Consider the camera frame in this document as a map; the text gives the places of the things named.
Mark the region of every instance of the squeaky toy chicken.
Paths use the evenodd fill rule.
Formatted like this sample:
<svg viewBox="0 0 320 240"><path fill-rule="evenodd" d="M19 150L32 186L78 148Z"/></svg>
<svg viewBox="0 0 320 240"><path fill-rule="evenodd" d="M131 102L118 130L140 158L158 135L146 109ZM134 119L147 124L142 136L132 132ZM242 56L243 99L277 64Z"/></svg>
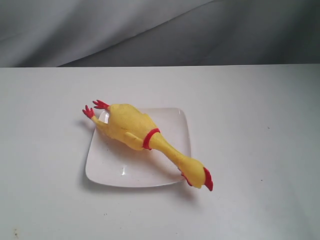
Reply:
<svg viewBox="0 0 320 240"><path fill-rule="evenodd" d="M194 158L183 155L171 146L147 114L141 113L130 104L108 105L100 100L93 101L93 103L96 109L109 112L108 123L98 120L94 110L89 109L87 105L82 111L104 135L137 151L143 149L161 151L178 167L190 186L200 189L202 185L205 185L210 191L213 190L214 183L211 174L204 165Z"/></svg>

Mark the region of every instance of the gray cloth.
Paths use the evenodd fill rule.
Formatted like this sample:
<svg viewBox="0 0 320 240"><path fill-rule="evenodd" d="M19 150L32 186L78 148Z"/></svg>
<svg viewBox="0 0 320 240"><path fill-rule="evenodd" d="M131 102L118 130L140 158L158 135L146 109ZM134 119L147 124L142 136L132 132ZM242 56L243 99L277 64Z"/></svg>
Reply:
<svg viewBox="0 0 320 240"><path fill-rule="evenodd" d="M99 1L91 1L95 3L91 8L83 1L83 7L74 9L67 21L61 20L60 30L46 36L44 44L27 49L28 54L26 46L22 47L23 57L17 57L17 51L9 54L14 61L6 61L1 55L0 64L108 67L320 63L319 0L191 0L167 8L164 5L175 1L135 1L132 8L122 6L131 17L111 14L107 18L98 10ZM93 22L100 28L93 28ZM101 27L104 24L113 29Z"/></svg>

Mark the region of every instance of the rubber chicken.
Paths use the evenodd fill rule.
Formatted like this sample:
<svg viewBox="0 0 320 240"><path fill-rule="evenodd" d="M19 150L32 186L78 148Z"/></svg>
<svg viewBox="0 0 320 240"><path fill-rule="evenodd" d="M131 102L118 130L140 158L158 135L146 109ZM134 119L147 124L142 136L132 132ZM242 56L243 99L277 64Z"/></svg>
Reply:
<svg viewBox="0 0 320 240"><path fill-rule="evenodd" d="M147 114L141 113L130 104L108 105L100 100L93 101L93 103L94 108L109 112L108 123L98 120L94 110L89 109L87 105L82 111L104 135L137 151L143 149L161 151L178 167L190 186L200 189L202 185L205 185L210 191L213 190L214 183L211 174L204 165L194 158L183 155L171 146Z"/></svg>

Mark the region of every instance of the white plate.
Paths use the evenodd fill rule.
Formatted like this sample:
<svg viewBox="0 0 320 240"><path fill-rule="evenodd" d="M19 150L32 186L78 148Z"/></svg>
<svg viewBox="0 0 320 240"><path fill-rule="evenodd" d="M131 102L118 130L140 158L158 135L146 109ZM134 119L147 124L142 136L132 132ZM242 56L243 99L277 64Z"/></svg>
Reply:
<svg viewBox="0 0 320 240"><path fill-rule="evenodd" d="M189 130L184 112L178 108L139 109L148 114L166 140L191 157ZM108 122L108 113L99 119ZM85 174L93 182L117 187L155 187L174 184L184 178L160 151L135 151L124 143L102 136L94 130L86 160Z"/></svg>

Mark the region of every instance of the red comb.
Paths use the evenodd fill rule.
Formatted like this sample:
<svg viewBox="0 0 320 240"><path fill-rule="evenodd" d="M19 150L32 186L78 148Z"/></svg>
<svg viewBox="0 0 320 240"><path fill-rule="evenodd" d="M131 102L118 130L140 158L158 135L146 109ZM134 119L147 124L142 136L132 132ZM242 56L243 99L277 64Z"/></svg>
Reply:
<svg viewBox="0 0 320 240"><path fill-rule="evenodd" d="M211 178L211 174L209 172L208 169L206 169L205 167L203 168L204 173L205 173L205 182L204 185L210 190L212 191L214 189L214 183L212 182L212 178Z"/></svg>

